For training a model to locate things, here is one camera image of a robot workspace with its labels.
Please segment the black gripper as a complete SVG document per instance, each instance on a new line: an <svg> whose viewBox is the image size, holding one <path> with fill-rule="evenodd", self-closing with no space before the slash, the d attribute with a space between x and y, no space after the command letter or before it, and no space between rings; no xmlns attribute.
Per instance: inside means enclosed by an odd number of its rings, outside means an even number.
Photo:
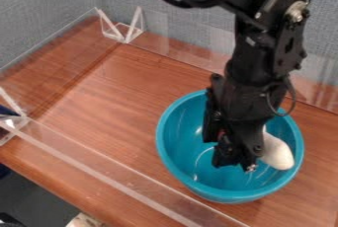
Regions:
<svg viewBox="0 0 338 227"><path fill-rule="evenodd" d="M202 137L205 143L218 141L212 164L216 168L240 165L245 172L256 172L265 149L264 126L281 106L287 86L283 80L248 86L220 74L212 75L210 82Z"/></svg>

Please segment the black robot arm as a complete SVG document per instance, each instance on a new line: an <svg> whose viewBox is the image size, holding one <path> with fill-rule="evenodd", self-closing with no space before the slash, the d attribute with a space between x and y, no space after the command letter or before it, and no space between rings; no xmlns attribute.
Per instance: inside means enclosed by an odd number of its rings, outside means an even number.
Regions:
<svg viewBox="0 0 338 227"><path fill-rule="evenodd" d="M225 73L210 76L204 140L213 142L213 166L246 172L266 155L264 128L296 96L291 72L307 57L304 31L311 0L164 0L182 9L221 7L236 15L236 49Z"/></svg>

